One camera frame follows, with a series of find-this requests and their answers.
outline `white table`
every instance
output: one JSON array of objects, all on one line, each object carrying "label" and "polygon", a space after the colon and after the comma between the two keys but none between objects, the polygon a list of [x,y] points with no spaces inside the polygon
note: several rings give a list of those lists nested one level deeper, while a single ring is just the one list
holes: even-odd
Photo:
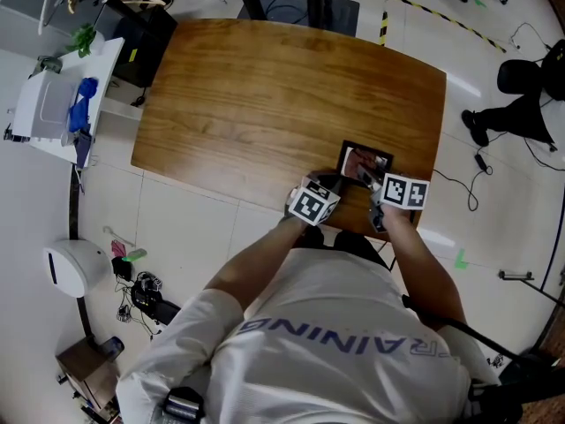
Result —
[{"label": "white table", "polygon": [[[84,58],[79,58],[77,52],[71,52],[59,58],[63,62],[63,68],[60,72],[61,75],[70,77],[76,80],[77,83],[87,77],[98,79],[96,94],[88,103],[88,123],[90,123],[90,134],[92,135],[93,143],[101,111],[113,113],[121,117],[128,117],[130,119],[141,119],[142,109],[132,107],[131,105],[114,99],[109,99],[105,96],[112,78],[114,66],[116,66],[117,58],[123,46],[124,39],[117,38],[106,41],[100,55],[89,55]],[[61,140],[59,139],[32,138],[29,141],[29,145],[49,154],[56,155],[68,162],[77,162],[77,152],[74,146],[61,146]],[[90,164],[91,152],[92,146],[85,160],[85,168]]]}]

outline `green tape mark on floor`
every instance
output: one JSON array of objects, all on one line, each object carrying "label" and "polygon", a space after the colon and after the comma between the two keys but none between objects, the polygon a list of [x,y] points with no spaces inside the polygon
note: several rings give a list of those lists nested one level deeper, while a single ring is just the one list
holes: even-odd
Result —
[{"label": "green tape mark on floor", "polygon": [[456,269],[465,270],[469,265],[469,262],[463,262],[463,257],[465,256],[465,250],[462,248],[459,250],[459,254],[456,259]]}]

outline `brown tabletop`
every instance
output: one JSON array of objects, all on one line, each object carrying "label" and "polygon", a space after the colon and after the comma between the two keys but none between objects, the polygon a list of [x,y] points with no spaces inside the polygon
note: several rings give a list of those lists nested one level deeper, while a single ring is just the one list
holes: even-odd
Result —
[{"label": "brown tabletop", "polygon": [[[446,76],[391,49],[257,20],[180,23],[139,126],[132,164],[283,209],[344,140],[389,152],[393,172],[430,179]],[[348,186],[327,224],[374,236],[369,192]]]}]

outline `hazard tape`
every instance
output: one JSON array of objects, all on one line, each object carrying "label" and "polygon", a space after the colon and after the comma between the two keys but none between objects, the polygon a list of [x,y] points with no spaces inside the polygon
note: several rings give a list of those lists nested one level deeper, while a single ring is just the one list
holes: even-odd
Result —
[{"label": "hazard tape", "polygon": [[[433,11],[430,10],[429,8],[426,8],[425,6],[422,6],[421,4],[415,4],[409,0],[400,0],[401,2],[403,2],[404,4],[409,4],[410,6],[414,6],[416,8],[420,8],[426,12],[429,12],[431,14],[435,14],[436,16],[441,17],[442,19],[447,20],[448,22],[452,22],[458,26],[460,26],[461,28],[464,28],[467,31],[470,31],[474,34],[476,34],[479,38],[485,40],[486,42],[488,42],[490,45],[492,45],[493,47],[495,47],[496,49],[500,50],[503,53],[506,53],[506,50],[504,48],[502,48],[501,46],[499,46],[496,42],[494,42],[492,39],[487,38],[486,36],[482,35],[481,33],[479,33],[477,30],[473,29],[473,28],[468,28],[465,24],[462,24],[461,22],[449,18],[448,16],[446,16],[445,14],[441,14],[440,12],[437,11]],[[379,37],[379,45],[384,46],[385,45],[385,40],[387,40],[387,27],[388,27],[388,13],[386,11],[384,11],[382,13],[382,22],[380,24],[380,37]]]}]

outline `pink object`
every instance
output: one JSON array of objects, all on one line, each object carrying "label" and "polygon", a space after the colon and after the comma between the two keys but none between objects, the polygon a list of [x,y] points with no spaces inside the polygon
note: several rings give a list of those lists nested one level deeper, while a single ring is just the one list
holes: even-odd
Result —
[{"label": "pink object", "polygon": [[112,240],[112,253],[117,258],[124,258],[125,256],[127,256],[125,245],[119,240]]}]

